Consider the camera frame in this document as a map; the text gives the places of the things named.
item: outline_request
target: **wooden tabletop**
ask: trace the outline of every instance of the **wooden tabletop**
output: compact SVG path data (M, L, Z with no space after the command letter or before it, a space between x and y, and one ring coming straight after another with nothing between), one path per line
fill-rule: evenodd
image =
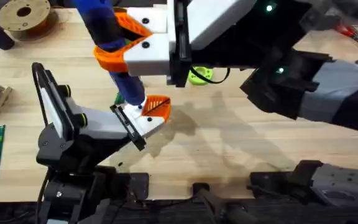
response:
M6 124L0 202L34 201L46 167L35 161L43 128L32 62L44 64L59 84L69 84L79 105L108 111L117 88L93 57L88 31L75 10L59 9L61 23L47 37L0 50L0 84L14 91L0 114ZM358 44L334 31L313 32L297 49L358 59ZM216 79L225 69L215 69ZM358 132L267 114L239 89L251 73L233 70L221 85L174 88L165 77L142 78L148 94L172 98L169 122L139 152L132 144L103 164L121 172L148 172L150 198L186 198L194 182L209 182L223 197L250 197L250 172L292 170L302 159L358 168Z

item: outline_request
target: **green led light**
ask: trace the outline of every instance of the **green led light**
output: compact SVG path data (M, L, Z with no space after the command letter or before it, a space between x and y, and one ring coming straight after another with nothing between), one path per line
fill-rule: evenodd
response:
M275 2L269 2L266 5L266 12L272 12L276 8L277 4Z
M273 11L273 6L272 6L272 5L266 6L266 11L267 11L267 12Z

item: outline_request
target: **black bracket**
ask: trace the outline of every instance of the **black bracket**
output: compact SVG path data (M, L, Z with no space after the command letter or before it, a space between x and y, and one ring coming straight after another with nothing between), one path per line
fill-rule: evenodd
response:
M135 126L131 123L131 121L125 115L122 108L120 106L112 105L110 107L110 109L114 114L117 115L118 120L124 126L125 130L127 130L128 136L132 140L132 142L135 144L136 148L138 148L138 150L140 150L140 151L143 150L144 146L146 145L146 141L144 141L144 138L142 138L142 136L136 131Z

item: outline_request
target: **filament spool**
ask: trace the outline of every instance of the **filament spool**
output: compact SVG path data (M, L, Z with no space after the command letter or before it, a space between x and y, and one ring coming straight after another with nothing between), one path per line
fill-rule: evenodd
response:
M0 26L17 40L46 36L58 22L48 0L12 0L0 10Z

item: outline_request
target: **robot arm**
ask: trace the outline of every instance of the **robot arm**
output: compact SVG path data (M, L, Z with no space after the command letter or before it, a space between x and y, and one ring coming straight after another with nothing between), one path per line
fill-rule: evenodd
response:
M74 2L96 59L132 105L145 97L139 76L184 87L194 66L256 68L241 89L262 111L358 130L358 65L292 49L331 7L358 16L358 1L169 0L116 13L109 1Z

